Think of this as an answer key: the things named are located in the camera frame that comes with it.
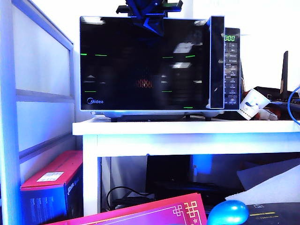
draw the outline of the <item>microwave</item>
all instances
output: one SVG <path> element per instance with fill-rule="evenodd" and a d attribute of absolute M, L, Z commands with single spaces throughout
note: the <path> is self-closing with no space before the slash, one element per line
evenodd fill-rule
<path fill-rule="evenodd" d="M 82 111 L 114 119 L 240 108 L 240 30 L 223 16 L 163 26 L 159 36 L 130 17 L 80 17 Z"/>

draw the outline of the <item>red box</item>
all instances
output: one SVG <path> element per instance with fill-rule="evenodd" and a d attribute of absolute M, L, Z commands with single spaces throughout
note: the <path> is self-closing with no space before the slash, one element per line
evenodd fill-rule
<path fill-rule="evenodd" d="M 21 185 L 24 225 L 83 216 L 83 152 L 68 150 Z"/>

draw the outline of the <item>white shelf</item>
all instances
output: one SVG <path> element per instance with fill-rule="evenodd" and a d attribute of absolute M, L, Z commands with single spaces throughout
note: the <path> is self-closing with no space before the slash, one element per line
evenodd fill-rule
<path fill-rule="evenodd" d="M 84 215 L 99 212 L 99 157 L 247 154 L 300 151 L 293 121 L 110 122 L 105 117 L 73 123 L 83 135 Z M 103 168 L 102 174 L 109 174 Z"/>
<path fill-rule="evenodd" d="M 239 134 L 292 132 L 300 132 L 300 126 L 292 120 L 110 122 L 109 118 L 95 117 L 91 120 L 73 123 L 73 135 Z"/>

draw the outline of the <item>midea logo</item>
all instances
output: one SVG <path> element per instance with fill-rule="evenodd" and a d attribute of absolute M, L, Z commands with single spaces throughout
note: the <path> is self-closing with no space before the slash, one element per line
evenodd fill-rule
<path fill-rule="evenodd" d="M 91 104 L 103 104 L 104 101 L 103 100 L 95 100 L 92 97 L 90 97 L 90 98 L 88 98 L 87 103 L 90 105 Z"/>

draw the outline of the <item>box label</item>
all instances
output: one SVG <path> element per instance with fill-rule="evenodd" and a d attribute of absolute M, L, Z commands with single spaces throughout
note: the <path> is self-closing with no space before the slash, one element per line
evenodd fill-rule
<path fill-rule="evenodd" d="M 37 182 L 56 181 L 64 172 L 47 172 Z"/>

